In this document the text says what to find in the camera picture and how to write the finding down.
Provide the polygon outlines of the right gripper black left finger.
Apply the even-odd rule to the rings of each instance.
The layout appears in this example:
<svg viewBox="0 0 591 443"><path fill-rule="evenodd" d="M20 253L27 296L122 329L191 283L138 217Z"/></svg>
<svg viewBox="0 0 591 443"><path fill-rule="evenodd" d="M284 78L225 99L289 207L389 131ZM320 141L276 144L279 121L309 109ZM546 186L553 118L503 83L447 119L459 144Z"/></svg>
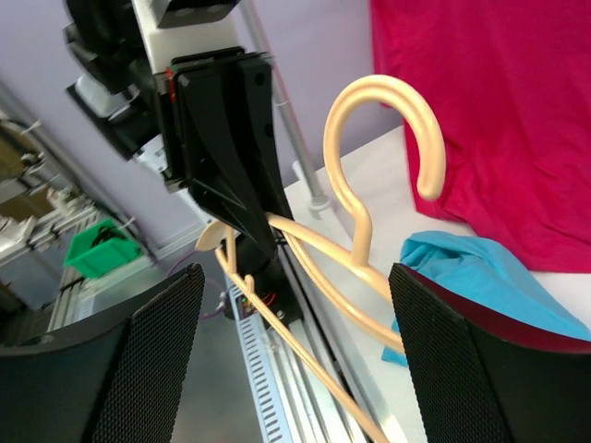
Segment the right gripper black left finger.
<svg viewBox="0 0 591 443"><path fill-rule="evenodd" d="M1 349L4 442L168 442L196 333L199 264Z"/></svg>

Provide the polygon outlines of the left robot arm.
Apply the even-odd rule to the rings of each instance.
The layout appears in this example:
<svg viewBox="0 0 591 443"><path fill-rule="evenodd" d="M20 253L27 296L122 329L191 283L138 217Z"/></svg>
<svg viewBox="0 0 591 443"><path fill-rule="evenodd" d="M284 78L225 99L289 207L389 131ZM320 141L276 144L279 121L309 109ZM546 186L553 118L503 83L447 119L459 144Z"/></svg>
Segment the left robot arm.
<svg viewBox="0 0 591 443"><path fill-rule="evenodd" d="M68 1L68 93L119 155L163 143L161 177L266 257L289 217L275 148L272 65L235 36L233 1Z"/></svg>

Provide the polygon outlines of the teal t shirt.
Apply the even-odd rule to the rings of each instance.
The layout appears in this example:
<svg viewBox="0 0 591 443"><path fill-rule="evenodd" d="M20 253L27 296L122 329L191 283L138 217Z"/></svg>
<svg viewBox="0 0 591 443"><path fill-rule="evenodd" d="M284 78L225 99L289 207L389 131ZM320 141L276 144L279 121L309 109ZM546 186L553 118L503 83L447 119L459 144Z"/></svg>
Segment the teal t shirt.
<svg viewBox="0 0 591 443"><path fill-rule="evenodd" d="M413 233L399 262L444 289L530 326L589 341L573 316L500 243L443 231Z"/></svg>

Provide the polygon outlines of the beige plastic hanger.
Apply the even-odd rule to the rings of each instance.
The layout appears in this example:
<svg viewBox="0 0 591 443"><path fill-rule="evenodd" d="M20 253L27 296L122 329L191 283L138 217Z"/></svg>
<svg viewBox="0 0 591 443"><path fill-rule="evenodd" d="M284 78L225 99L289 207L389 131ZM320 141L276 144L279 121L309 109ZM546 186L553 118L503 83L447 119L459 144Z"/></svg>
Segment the beige plastic hanger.
<svg viewBox="0 0 591 443"><path fill-rule="evenodd" d="M446 174L446 151L435 114L426 100L406 82L386 75L369 75L353 81L340 92L327 116L323 135L323 159L332 190L355 222L352 247L346 249L297 221L271 212L267 213L266 220L271 227L283 234L304 271L339 311L368 335L402 353L404 344L401 336L368 317L347 301L305 249L306 245L312 245L355 274L382 298L385 300L391 298L387 278L369 263L373 235L370 213L348 184L340 156L341 138L346 120L354 109L367 102L382 102L390 105L411 126L419 153L416 191L425 200L435 200L440 197ZM234 228L222 221L213 221L199 236L195 248L198 251L214 252L225 275L320 380L334 399L354 417L361 429L375 442L387 441L388 438L375 422L362 411L352 397L258 297L253 277L239 275Z"/></svg>

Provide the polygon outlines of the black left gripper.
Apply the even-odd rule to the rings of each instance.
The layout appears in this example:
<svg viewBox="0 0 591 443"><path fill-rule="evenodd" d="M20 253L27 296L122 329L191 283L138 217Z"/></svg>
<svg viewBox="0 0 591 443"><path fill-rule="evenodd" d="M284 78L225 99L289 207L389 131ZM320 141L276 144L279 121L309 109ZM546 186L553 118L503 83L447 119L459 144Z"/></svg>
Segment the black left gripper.
<svg viewBox="0 0 591 443"><path fill-rule="evenodd" d="M179 56L157 75L156 118L169 186L251 236L273 258L267 214L292 219L273 130L272 65L265 53L226 48Z"/></svg>

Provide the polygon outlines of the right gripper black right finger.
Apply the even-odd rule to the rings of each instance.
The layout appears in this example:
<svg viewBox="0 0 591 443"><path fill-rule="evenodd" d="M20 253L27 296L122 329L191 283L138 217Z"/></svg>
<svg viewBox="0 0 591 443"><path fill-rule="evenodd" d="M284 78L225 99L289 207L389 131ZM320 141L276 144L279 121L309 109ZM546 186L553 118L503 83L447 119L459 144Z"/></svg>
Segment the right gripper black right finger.
<svg viewBox="0 0 591 443"><path fill-rule="evenodd" d="M428 441L589 441L589 341L497 313L402 264L389 284Z"/></svg>

